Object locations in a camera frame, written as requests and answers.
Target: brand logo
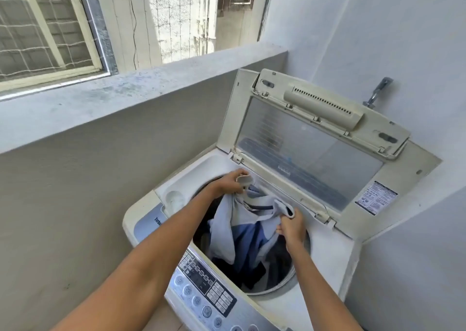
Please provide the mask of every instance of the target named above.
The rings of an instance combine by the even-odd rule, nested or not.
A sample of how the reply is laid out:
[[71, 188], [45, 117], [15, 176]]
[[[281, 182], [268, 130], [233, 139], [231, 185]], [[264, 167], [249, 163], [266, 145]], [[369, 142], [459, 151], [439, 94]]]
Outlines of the brand logo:
[[291, 175], [291, 173], [290, 173], [288, 170], [282, 168], [281, 166], [278, 166], [278, 170], [280, 170], [281, 172], [285, 173], [285, 174], [288, 175], [288, 176]]

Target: warning label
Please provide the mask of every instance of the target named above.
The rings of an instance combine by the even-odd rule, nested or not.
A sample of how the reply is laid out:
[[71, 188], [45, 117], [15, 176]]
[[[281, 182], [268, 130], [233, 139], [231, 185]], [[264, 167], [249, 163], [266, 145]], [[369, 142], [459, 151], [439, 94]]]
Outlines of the warning label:
[[371, 186], [355, 202], [372, 215], [376, 215], [387, 207], [398, 194], [385, 187], [378, 181], [374, 181]]

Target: concrete ledge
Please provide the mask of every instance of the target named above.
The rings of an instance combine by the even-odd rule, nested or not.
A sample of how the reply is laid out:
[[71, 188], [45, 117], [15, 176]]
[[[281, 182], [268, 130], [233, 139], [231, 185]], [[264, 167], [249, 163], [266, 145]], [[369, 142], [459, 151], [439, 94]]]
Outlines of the concrete ledge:
[[0, 153], [286, 52], [259, 42], [6, 100], [0, 103]]

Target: human arm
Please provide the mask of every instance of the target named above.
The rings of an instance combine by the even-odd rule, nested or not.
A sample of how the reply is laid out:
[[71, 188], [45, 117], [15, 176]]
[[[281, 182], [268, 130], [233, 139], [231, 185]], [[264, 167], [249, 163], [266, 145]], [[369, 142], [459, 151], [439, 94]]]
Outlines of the human arm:
[[238, 169], [208, 184], [152, 232], [105, 282], [52, 331], [139, 331], [163, 298], [170, 278], [212, 201], [240, 193]]
[[294, 212], [293, 219], [282, 216], [277, 232], [285, 236], [312, 327], [315, 331], [362, 331], [304, 248], [304, 218], [298, 209]]

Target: top-load washing machine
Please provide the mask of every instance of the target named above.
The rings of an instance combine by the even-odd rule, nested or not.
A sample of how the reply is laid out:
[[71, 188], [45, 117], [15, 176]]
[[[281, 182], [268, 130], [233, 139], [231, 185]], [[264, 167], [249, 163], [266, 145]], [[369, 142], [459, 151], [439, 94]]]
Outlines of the top-load washing machine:
[[[216, 146], [136, 202], [123, 227], [136, 246], [206, 184], [243, 167], [255, 188], [304, 213], [310, 256], [343, 300], [367, 230], [392, 224], [393, 201], [439, 163], [362, 104], [278, 72], [240, 69]], [[272, 286], [237, 286], [202, 240], [195, 235], [165, 294], [188, 328], [312, 329], [292, 265]]]

